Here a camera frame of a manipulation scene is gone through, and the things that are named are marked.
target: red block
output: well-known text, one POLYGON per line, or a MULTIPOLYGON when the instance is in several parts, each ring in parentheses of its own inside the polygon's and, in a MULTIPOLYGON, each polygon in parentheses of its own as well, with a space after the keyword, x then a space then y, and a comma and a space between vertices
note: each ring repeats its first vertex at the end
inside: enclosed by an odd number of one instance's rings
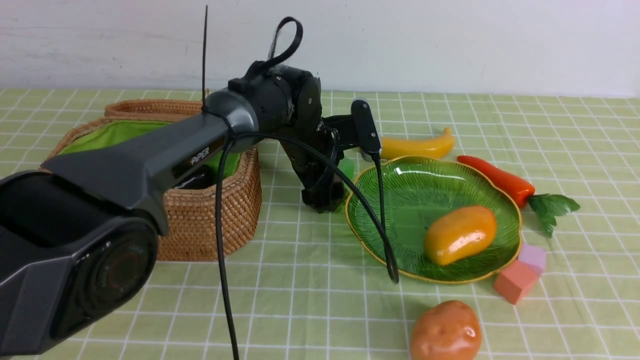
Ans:
POLYGON ((498 274, 493 289, 508 302, 516 305, 529 294, 538 279, 538 274, 531 267, 515 260, 498 274))

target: gold rim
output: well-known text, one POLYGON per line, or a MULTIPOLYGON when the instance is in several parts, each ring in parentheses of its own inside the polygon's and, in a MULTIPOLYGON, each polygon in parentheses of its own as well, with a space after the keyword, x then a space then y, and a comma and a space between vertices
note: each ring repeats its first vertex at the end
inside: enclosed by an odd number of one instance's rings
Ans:
MULTIPOLYGON (((461 165, 463 167, 467 167, 469 169, 471 169, 472 171, 474 171, 475 173, 479 174, 483 179, 486 180, 487 183, 489 183, 489 185, 491 185, 492 188, 496 189, 498 192, 504 194, 504 196, 509 199, 509 201, 511 202, 511 204, 513 205, 513 207, 516 209, 516 212, 518 213, 518 249, 516 250, 515 254, 513 255, 513 257, 507 261, 506 263, 504 263, 504 265, 502 265, 501 267, 499 267, 498 269, 492 270, 490 272, 488 272, 487 274, 484 274, 482 276, 479 277, 475 277, 473 279, 469 279, 469 280, 464 280, 464 281, 443 281, 443 280, 436 280, 436 279, 431 279, 429 277, 426 276, 421 276, 421 275, 416 275, 416 274, 412 274, 410 272, 406 272, 404 270, 398 269, 398 273, 410 277, 412 279, 416 279, 416 280, 420 280, 420 281, 424 281, 424 282, 431 282, 431 283, 435 283, 435 284, 447 284, 447 285, 453 285, 453 284, 469 284, 471 282, 476 282, 476 281, 480 281, 480 280, 484 280, 487 279, 499 272, 501 272, 503 269, 505 269, 507 266, 511 265, 512 262, 514 262, 517 258, 518 255, 520 255, 520 251, 522 249, 522 244, 523 244, 523 239, 522 239, 522 214, 520 212, 520 208, 518 207, 518 205, 515 203, 515 201, 509 196, 507 195, 506 192, 502 191, 500 188, 498 188, 497 186, 494 185, 493 182, 491 182, 491 180, 489 180, 488 177, 486 177, 483 173, 481 173, 480 171, 466 165, 463 163, 459 163, 457 161, 442 161, 442 160, 438 160, 438 159, 434 159, 434 158, 430 158, 427 156, 414 156, 414 155, 404 155, 404 156, 398 156, 397 158, 393 158, 391 160, 385 161, 384 163, 381 164, 381 167, 387 166, 393 162, 396 162, 398 160, 402 160, 405 158, 420 158, 420 159, 429 159, 431 161, 435 161, 435 162, 439 162, 439 163, 454 163, 457 165, 461 165)), ((358 181, 360 180, 360 177, 368 172, 374 170, 376 171, 376 167, 371 166, 366 168, 364 171, 362 171, 361 173, 359 173, 355 180, 353 181, 353 184, 357 184, 358 181)), ((387 266, 387 263, 382 260, 381 258, 379 258, 376 254, 373 253, 373 251, 371 251, 371 249, 364 243, 364 241, 362 240, 362 238, 360 237, 360 235, 358 235, 358 233, 356 232, 356 230, 353 228, 353 224, 351 223, 351 219, 349 217, 349 203, 351 202, 351 199, 353 198, 354 193, 351 192, 349 194, 349 196, 347 197, 347 201, 344 204, 344 215, 347 218, 347 223, 349 224, 349 228, 351 229, 351 232, 356 236, 356 238, 358 238, 358 241, 360 242, 360 244, 362 245, 362 247, 369 253, 369 255, 371 255, 377 262, 381 263, 382 265, 384 265, 385 267, 387 266)))

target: brown potato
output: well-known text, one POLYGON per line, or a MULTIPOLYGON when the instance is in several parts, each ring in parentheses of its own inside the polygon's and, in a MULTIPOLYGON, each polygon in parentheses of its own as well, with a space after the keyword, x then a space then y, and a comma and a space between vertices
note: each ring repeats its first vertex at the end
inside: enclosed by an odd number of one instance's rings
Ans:
POLYGON ((482 334, 474 310, 457 300, 445 301, 424 313, 413 326, 413 360, 474 360, 482 334))

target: pink block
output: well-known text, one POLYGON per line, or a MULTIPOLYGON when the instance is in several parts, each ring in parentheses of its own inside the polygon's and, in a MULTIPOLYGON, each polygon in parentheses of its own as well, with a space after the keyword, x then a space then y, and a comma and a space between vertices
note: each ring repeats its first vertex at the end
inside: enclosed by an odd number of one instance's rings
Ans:
POLYGON ((547 252, 542 248, 523 244, 518 260, 532 268, 538 276, 541 276, 547 266, 547 252))

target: green checkered tablecloth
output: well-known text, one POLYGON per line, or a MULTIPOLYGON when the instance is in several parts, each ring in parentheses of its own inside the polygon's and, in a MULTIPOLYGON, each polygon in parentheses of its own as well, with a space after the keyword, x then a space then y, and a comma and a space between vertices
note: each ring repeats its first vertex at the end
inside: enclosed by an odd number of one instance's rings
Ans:
MULTIPOLYGON (((123 99, 198 99, 186 91, 0 89, 0 177, 37 168, 74 126, 123 99)), ((365 253, 344 214, 301 204, 275 142, 259 144, 264 189, 255 236, 228 259, 244 360, 408 359, 421 313, 458 299, 482 321, 478 360, 640 359, 640 99, 324 92, 326 114, 369 100, 383 136, 429 138, 451 127, 456 147, 582 209, 559 218, 541 281, 519 305, 492 280, 399 286, 365 253)), ((357 170, 370 166, 362 159, 357 170)), ((528 208, 525 223, 532 221, 528 208)), ((230 359, 217 264, 160 263, 130 303, 39 359, 230 359)))

